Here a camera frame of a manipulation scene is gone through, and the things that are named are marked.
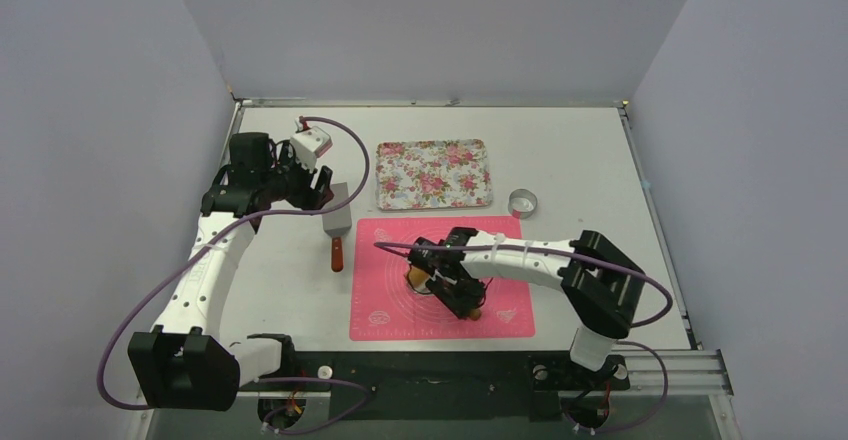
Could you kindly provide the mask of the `wooden rolling pin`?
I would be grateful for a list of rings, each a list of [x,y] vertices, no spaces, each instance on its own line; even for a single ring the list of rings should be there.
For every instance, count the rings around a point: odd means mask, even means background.
[[[414,266],[405,278],[415,292],[434,296],[457,319],[478,321],[481,318],[487,293],[487,285],[481,280],[459,269],[428,273]]]

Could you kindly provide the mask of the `round metal dough cutter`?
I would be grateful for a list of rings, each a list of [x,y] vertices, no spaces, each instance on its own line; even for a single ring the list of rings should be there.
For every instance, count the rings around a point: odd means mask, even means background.
[[[508,211],[510,215],[519,220],[532,217],[538,207],[537,196],[527,189],[515,189],[508,198]]]

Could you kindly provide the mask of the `white dough lump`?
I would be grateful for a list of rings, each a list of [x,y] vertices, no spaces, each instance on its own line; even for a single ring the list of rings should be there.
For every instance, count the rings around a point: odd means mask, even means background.
[[[405,275],[405,280],[407,286],[410,290],[419,295],[431,295],[432,292],[426,285],[426,282],[430,279],[429,274],[426,271],[411,269]]]

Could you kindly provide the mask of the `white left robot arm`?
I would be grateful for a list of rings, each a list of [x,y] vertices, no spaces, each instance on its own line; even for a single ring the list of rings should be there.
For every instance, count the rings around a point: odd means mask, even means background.
[[[259,230],[259,213],[287,201],[318,211],[333,198],[332,171],[317,165],[332,145],[318,127],[275,143],[266,133],[233,135],[229,161],[201,200],[197,261],[148,332],[132,335],[127,353],[148,406],[226,411],[240,388],[261,378],[272,389],[291,387],[298,362],[289,336],[250,334],[223,342],[223,308],[235,274]]]

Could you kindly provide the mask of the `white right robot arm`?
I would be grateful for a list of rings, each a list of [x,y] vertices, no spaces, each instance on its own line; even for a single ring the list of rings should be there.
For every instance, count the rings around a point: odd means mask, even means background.
[[[456,227],[437,243],[420,237],[407,255],[406,280],[433,294],[455,317],[478,320],[489,279],[509,279],[566,295],[580,325],[564,360],[566,378],[588,387],[604,372],[612,346],[629,334],[642,285],[639,269],[596,232],[542,242]]]

